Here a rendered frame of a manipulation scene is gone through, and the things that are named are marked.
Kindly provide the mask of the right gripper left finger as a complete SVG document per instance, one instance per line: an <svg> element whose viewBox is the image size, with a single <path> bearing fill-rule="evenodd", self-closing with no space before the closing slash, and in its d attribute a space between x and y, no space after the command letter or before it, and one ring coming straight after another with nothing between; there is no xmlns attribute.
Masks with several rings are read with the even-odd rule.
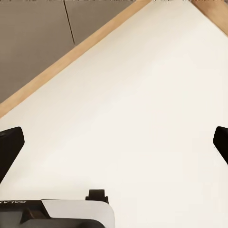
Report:
<svg viewBox="0 0 228 228"><path fill-rule="evenodd" d="M25 144L20 126L0 132L0 183Z"/></svg>

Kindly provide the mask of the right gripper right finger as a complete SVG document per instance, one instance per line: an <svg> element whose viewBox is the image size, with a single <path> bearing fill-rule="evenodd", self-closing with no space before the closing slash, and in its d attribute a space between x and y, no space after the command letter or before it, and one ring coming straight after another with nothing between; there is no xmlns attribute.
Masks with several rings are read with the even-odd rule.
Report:
<svg viewBox="0 0 228 228"><path fill-rule="evenodd" d="M221 126L216 128L213 144L228 164L228 128Z"/></svg>

